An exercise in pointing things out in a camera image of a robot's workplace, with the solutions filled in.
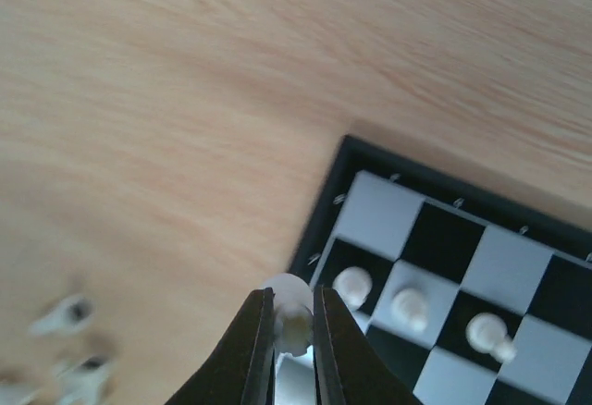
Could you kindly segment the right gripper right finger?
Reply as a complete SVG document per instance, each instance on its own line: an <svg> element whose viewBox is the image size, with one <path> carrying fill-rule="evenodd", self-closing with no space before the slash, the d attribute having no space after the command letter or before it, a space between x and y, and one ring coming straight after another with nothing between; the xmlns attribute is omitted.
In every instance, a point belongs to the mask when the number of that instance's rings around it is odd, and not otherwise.
<svg viewBox="0 0 592 405"><path fill-rule="evenodd" d="M313 329L317 404L420 403L380 360L333 288L314 288Z"/></svg>

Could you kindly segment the white chess pawn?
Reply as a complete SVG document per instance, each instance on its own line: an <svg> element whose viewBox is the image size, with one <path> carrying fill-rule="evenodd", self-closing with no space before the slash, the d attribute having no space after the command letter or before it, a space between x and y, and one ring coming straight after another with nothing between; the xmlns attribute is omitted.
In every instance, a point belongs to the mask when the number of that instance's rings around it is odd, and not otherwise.
<svg viewBox="0 0 592 405"><path fill-rule="evenodd" d="M475 315L465 328L465 336L472 349L500 363L511 362L517 354L505 322L493 313Z"/></svg>
<svg viewBox="0 0 592 405"><path fill-rule="evenodd" d="M398 291L390 304L395 322L407 326L413 332L424 332L428 325L428 304L425 294L417 288Z"/></svg>
<svg viewBox="0 0 592 405"><path fill-rule="evenodd" d="M372 277L358 266L345 268L335 277L332 285L351 311L357 311L363 306L372 287Z"/></svg>

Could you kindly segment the white chess piece corner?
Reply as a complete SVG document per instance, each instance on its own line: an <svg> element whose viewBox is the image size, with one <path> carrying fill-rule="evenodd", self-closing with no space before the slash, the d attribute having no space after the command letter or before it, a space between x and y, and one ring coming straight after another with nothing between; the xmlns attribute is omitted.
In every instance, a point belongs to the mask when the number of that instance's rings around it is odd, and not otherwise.
<svg viewBox="0 0 592 405"><path fill-rule="evenodd" d="M275 348L279 354L301 357L313 343L314 295L301 278L280 273L270 277L263 288L274 294Z"/></svg>

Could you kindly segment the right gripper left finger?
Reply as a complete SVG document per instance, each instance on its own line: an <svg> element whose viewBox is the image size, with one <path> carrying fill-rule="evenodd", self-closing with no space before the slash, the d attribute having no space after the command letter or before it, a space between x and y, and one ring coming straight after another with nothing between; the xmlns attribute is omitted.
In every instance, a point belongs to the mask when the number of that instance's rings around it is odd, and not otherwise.
<svg viewBox="0 0 592 405"><path fill-rule="evenodd" d="M223 337L166 405L272 404L275 397L274 292L255 289Z"/></svg>

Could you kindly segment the pile of white chess pieces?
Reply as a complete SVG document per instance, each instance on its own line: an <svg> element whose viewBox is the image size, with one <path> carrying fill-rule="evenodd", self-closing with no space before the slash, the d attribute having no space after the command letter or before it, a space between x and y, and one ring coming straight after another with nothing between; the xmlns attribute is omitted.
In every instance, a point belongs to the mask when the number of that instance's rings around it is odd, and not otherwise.
<svg viewBox="0 0 592 405"><path fill-rule="evenodd" d="M106 404L116 350L80 288L40 306L1 301L3 404Z"/></svg>

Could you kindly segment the black grey chessboard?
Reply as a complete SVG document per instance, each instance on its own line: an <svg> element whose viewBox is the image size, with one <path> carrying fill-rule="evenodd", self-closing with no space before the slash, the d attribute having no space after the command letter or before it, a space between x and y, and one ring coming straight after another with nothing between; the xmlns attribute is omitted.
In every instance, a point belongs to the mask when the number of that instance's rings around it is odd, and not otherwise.
<svg viewBox="0 0 592 405"><path fill-rule="evenodd" d="M425 404L590 402L589 231L346 136L290 271L331 285L350 266L373 281L358 326ZM391 316L405 288L425 294L424 332ZM479 313L505 322L511 362L469 345Z"/></svg>

